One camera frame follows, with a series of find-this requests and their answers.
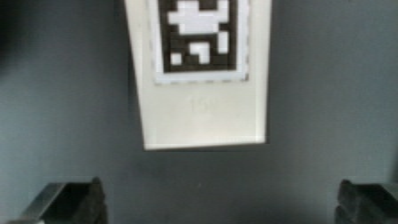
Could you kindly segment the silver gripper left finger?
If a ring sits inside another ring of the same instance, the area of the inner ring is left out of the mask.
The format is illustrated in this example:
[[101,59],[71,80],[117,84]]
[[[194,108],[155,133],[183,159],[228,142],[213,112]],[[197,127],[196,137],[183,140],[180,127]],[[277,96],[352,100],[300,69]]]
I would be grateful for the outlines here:
[[11,224],[108,224],[100,178],[50,183]]

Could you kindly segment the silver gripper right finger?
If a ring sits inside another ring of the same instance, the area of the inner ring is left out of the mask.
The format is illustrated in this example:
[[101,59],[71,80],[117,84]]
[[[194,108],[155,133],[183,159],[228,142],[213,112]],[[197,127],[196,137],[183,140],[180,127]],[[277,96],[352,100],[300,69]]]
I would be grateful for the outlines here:
[[398,183],[341,181],[334,224],[398,224]]

